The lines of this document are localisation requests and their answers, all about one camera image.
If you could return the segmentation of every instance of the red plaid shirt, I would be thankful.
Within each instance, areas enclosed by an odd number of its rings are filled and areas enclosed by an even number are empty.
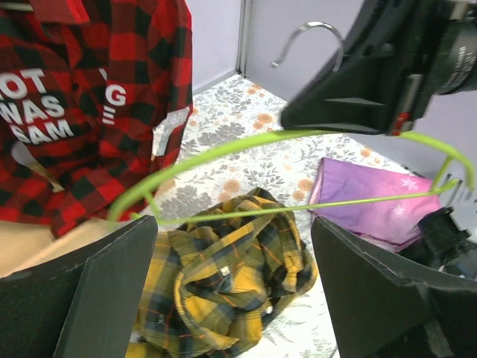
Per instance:
[[[0,220],[59,237],[177,159],[192,112],[191,17],[185,0],[30,3],[33,13],[0,10]],[[64,191],[13,159],[18,140]]]

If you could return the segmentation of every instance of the gray wall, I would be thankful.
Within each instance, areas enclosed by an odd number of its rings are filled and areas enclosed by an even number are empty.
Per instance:
[[[192,14],[194,92],[236,69],[241,0],[186,0]]]
[[[334,25],[346,35],[361,8],[362,0],[246,0],[250,5],[250,36],[244,74],[279,97],[290,100],[319,71],[337,48],[336,38],[320,28],[301,34],[287,60],[278,68],[269,66],[278,58],[289,34],[308,21]],[[442,139],[469,156],[477,167],[477,92],[441,96],[433,100],[416,131]],[[432,177],[443,161],[440,152],[389,137],[355,136],[359,142]],[[459,166],[454,176],[462,178]],[[476,220],[476,204],[466,204],[467,222]]]

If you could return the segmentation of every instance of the wire hanger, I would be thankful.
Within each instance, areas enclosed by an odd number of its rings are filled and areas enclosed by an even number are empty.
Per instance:
[[[2,2],[0,1],[0,9],[3,10],[12,10],[12,11],[22,11],[25,13],[32,13],[33,8],[30,4],[24,4],[21,2]]]
[[[444,174],[446,173],[447,168],[453,160],[457,160],[465,168],[465,181],[464,185],[468,190],[468,197],[472,194],[475,189],[476,175],[472,162],[460,151],[453,148],[451,145],[441,142],[425,134],[420,134],[416,132],[405,132],[401,134],[400,137],[411,140],[413,142],[419,142],[424,145],[431,146],[439,151],[447,154],[447,158],[441,166],[437,177],[434,179],[434,182],[431,186],[431,189],[428,192],[420,192],[415,194],[408,195],[396,195],[388,196],[381,198],[367,198],[359,199],[353,201],[339,201],[334,203],[322,203],[322,204],[310,204],[310,205],[301,205],[297,207],[281,207],[277,209],[266,209],[266,210],[257,210],[257,211],[247,211],[239,213],[222,213],[214,215],[202,215],[202,216],[192,216],[188,218],[179,218],[179,219],[161,219],[160,210],[157,204],[154,201],[153,192],[159,188],[159,186],[166,182],[169,179],[174,178],[178,174],[188,171],[194,167],[200,166],[205,163],[209,163],[214,159],[226,156],[228,154],[233,154],[238,151],[243,151],[248,148],[256,147],[259,145],[270,144],[275,142],[281,142],[283,140],[301,138],[306,136],[318,136],[324,134],[333,134],[337,132],[329,131],[316,131],[316,130],[304,130],[304,131],[274,131],[267,132],[264,134],[257,134],[255,136],[249,136],[247,138],[238,139],[233,142],[229,142],[224,145],[220,145],[216,148],[211,148],[208,151],[205,151],[202,154],[199,154],[195,157],[189,158],[188,160],[183,161],[182,163],[175,164],[166,169],[163,169],[159,172],[149,175],[145,179],[141,180],[135,186],[126,191],[121,195],[113,205],[111,205],[110,210],[107,215],[107,220],[116,222],[122,216],[122,214],[133,204],[142,200],[143,198],[150,205],[152,213],[156,216],[156,220],[159,225],[167,224],[182,224],[184,222],[205,222],[210,220],[221,220],[221,219],[231,219],[236,217],[244,216],[256,216],[264,215],[271,213],[283,213],[288,211],[295,210],[310,210],[323,207],[337,207],[341,205],[352,205],[352,204],[366,204],[366,203],[375,203],[379,201],[390,201],[398,199],[407,199],[407,198],[420,198],[424,196],[439,195],[443,192],[455,188],[459,184],[459,180],[452,179],[446,183],[442,183]],[[139,214],[132,215],[133,218],[139,217]]]
[[[344,37],[343,35],[341,35],[341,32],[338,31],[337,28],[335,28],[334,26],[330,24],[326,24],[325,22],[320,22],[320,21],[307,22],[301,25],[297,30],[293,31],[290,37],[288,38],[288,41],[286,42],[285,46],[283,47],[282,54],[280,55],[280,57],[278,57],[278,59],[272,62],[270,65],[273,68],[277,68],[278,66],[280,66],[283,63],[283,61],[286,59],[286,57],[288,56],[288,53],[290,52],[290,48],[293,45],[293,42],[298,37],[298,35],[302,34],[305,31],[308,31],[310,28],[325,28],[326,30],[331,31],[338,39],[338,44],[339,44],[338,57],[336,58],[336,63],[332,70],[333,72],[337,72],[340,69],[341,63],[343,62],[343,58],[344,58]]]

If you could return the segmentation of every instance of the shirt collar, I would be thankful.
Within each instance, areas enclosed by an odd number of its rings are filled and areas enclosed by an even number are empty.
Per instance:
[[[40,22],[65,25],[89,23],[82,0],[30,0],[34,15]]]

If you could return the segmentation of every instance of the metal hook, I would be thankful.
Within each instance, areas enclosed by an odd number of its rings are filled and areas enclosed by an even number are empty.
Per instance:
[[[280,66],[282,62],[288,56],[291,45],[293,44],[297,36],[309,30],[310,28],[325,28],[327,30],[330,30],[338,38],[339,40],[338,58],[336,59],[335,67],[332,70],[333,72],[338,71],[341,67],[341,63],[343,62],[343,57],[344,57],[344,38],[341,35],[340,31],[338,31],[334,26],[331,26],[330,24],[326,24],[325,22],[319,22],[319,21],[307,22],[306,24],[301,25],[297,30],[295,30],[288,38],[288,41],[285,44],[285,47],[282,50],[282,54],[280,55],[278,60],[276,60],[275,62],[272,62],[270,65],[273,68],[277,68],[278,66]]]

